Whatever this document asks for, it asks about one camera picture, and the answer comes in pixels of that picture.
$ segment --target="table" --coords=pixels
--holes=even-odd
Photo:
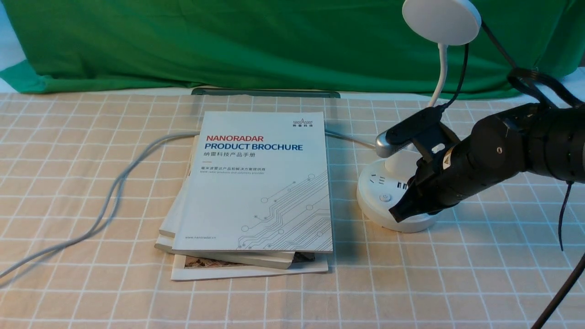
[[[455,102],[459,136],[514,105]],[[329,129],[370,139],[425,106],[321,98],[0,94],[0,269],[87,230],[113,178],[156,137],[198,129],[205,111],[324,111]],[[564,185],[520,174],[399,234],[357,206],[361,169],[377,159],[328,138],[335,254],[326,274],[171,282],[153,248],[182,184],[190,140],[169,143],[130,175],[105,232],[0,289],[0,328],[527,328],[585,246],[585,188],[573,187],[561,252]],[[585,325],[583,279],[548,328]]]

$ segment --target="desk lamp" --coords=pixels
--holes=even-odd
[[[428,107],[435,105],[447,77],[447,47],[470,43],[481,28],[481,16],[469,0],[406,0],[402,6],[406,24],[418,35],[437,43],[441,72]],[[408,179],[417,169],[421,157],[412,145],[390,156],[384,155],[384,145],[377,160],[365,167],[358,179],[357,202],[364,214],[382,227],[411,233],[434,224],[436,216],[416,215],[402,222],[388,212],[404,195]]]

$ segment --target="booklet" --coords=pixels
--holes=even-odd
[[[297,253],[292,265],[286,270],[175,255],[171,280],[193,281],[234,277],[276,276],[321,273],[327,272],[328,270],[327,257],[322,253],[312,253],[309,255]]]
[[[167,253],[176,254],[176,251],[173,250],[173,238],[165,237],[164,235],[159,235],[154,247]],[[213,259],[215,261],[263,266],[266,268],[287,269],[292,264],[295,253],[186,251],[182,255]]]
[[[173,250],[332,252],[323,113],[206,112]]]

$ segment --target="green cloth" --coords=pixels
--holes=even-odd
[[[0,72],[19,92],[147,87],[430,93],[433,44],[403,0],[2,0],[27,61]],[[585,0],[474,0],[522,67],[555,77],[585,50]],[[463,47],[449,48],[444,97]],[[462,98],[515,94],[485,33],[470,45]]]

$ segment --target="white wall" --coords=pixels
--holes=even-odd
[[[24,59],[26,59],[25,54],[0,0],[0,71],[16,65]],[[0,92],[15,92],[15,90],[0,79]]]

